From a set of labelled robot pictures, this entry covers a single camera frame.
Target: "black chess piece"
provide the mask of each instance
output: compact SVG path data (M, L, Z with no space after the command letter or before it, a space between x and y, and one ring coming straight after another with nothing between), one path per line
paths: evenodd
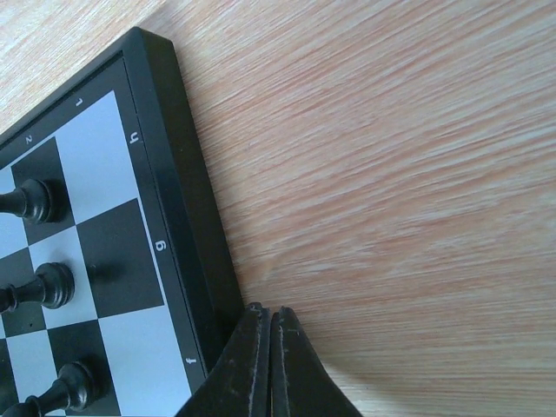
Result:
M46 308L60 308L73 297L75 282L71 270L62 263L44 263L32 281L0 288L0 313L14 311L22 302L40 302Z
M91 368L81 361L64 365L52 387L36 397L31 395L24 403L11 406L3 417L44 417L55 410L83 411L102 390Z
M55 213L52 189L42 181L27 180L0 195L0 213L11 213L36 224L49 222Z

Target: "chessboard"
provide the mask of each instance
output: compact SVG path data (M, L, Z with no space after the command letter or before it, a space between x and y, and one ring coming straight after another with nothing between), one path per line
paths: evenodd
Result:
M0 288L71 270L57 309L0 318L0 414L91 359L86 410L171 416L203 383L243 303L170 40L133 28L0 137L0 195L49 184L57 217L0 213Z

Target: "checkered pattern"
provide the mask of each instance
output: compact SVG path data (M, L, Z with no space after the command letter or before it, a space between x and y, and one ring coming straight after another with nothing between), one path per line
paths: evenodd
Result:
M0 286L59 261L76 292L58 310L22 305L0 319L0 413L46 391L64 363L87 357L108 394L67 415L174 415L189 384L114 93L1 169L0 193L27 178L48 182L67 209L39 226L0 215Z

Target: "light brown tabletop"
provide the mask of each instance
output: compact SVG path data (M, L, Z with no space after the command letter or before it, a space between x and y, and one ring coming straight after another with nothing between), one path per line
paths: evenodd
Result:
M365 415L556 414L554 1L3 0L0 130L133 25L175 44L246 302Z

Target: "chess board edge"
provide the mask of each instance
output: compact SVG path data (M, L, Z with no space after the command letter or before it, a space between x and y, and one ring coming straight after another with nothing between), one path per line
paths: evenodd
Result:
M240 320L244 304L173 43L131 28L2 133L0 153L120 58L162 210L168 237L165 249L173 256L179 276L175 285L165 284L165 291L178 292L185 300L206 377ZM178 325L180 317L172 316ZM199 381L190 382L193 392Z

